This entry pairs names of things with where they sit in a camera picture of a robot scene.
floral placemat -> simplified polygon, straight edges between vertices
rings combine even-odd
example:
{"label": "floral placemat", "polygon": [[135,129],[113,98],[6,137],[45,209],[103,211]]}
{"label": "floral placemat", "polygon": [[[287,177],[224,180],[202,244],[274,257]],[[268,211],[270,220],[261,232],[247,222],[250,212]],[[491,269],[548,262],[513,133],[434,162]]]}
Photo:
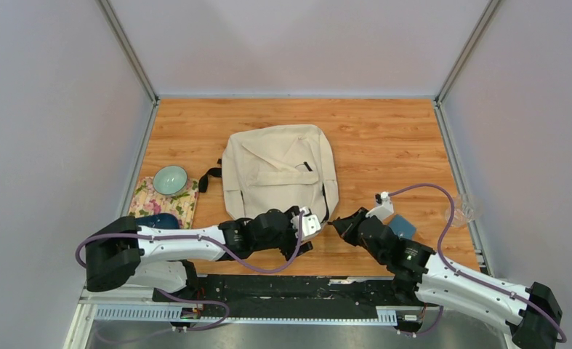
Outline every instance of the floral placemat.
{"label": "floral placemat", "polygon": [[198,199],[198,180],[189,179],[184,191],[177,196],[163,196],[155,191],[153,177],[144,177],[138,181],[134,198],[129,205],[129,214],[145,217],[158,213],[173,214],[182,229],[191,228],[191,220]]}

white wall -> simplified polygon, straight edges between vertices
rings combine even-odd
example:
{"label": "white wall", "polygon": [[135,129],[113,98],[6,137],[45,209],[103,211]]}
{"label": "white wall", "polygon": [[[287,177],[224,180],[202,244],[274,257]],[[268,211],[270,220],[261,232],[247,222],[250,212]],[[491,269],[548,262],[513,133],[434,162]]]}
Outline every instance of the white wall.
{"label": "white wall", "polygon": [[436,95],[487,0],[112,0],[160,95]]}
{"label": "white wall", "polygon": [[572,348],[572,1],[507,0],[446,102],[498,276],[552,287]]}
{"label": "white wall", "polygon": [[61,348],[149,113],[95,1],[0,0],[0,348]]}

metal floor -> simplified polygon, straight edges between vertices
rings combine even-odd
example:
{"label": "metal floor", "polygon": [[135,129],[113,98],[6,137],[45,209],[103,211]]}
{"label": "metal floor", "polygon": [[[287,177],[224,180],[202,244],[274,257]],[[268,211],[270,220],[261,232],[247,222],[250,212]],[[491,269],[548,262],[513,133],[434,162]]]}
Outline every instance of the metal floor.
{"label": "metal floor", "polygon": [[[427,312],[431,323],[437,311]],[[503,337],[484,323],[453,311],[445,311],[432,333],[407,338],[395,330],[377,326],[228,324],[205,332],[168,332],[140,342],[109,345],[95,338],[94,331],[108,340],[129,340],[169,328],[168,323],[140,321],[96,321],[87,349],[505,349]]]}

wooden table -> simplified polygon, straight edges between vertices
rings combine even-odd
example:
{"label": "wooden table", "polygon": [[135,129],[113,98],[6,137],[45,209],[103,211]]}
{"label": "wooden table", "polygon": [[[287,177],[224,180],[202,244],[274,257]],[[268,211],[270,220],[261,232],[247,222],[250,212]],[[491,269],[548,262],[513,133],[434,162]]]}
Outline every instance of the wooden table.
{"label": "wooden table", "polygon": [[[339,204],[331,216],[345,217],[359,207],[372,208],[374,194],[419,182],[456,188],[430,100],[331,99],[172,99],[162,100],[140,170],[154,175],[176,164],[200,178],[215,167],[232,133],[283,124],[314,124],[333,148]],[[414,224],[415,240],[435,248],[446,221],[446,197],[432,188],[393,199],[395,211]],[[212,178],[197,202],[193,227],[214,225],[225,211],[221,180]],[[361,247],[346,244],[326,227],[313,239],[313,251],[297,258],[280,275],[390,276]],[[470,233],[452,228],[443,251],[478,269]],[[253,265],[274,268],[285,260],[277,250],[254,253]],[[194,260],[199,273],[251,274],[237,262]]]}

light green ceramic bowl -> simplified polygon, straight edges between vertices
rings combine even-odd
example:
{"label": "light green ceramic bowl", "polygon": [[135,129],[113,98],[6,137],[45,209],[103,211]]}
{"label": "light green ceramic bowl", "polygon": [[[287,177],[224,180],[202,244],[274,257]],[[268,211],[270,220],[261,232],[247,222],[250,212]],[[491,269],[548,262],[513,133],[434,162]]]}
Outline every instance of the light green ceramic bowl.
{"label": "light green ceramic bowl", "polygon": [[183,192],[188,182],[188,173],[179,166],[160,169],[153,178],[155,191],[165,196],[176,196]]}

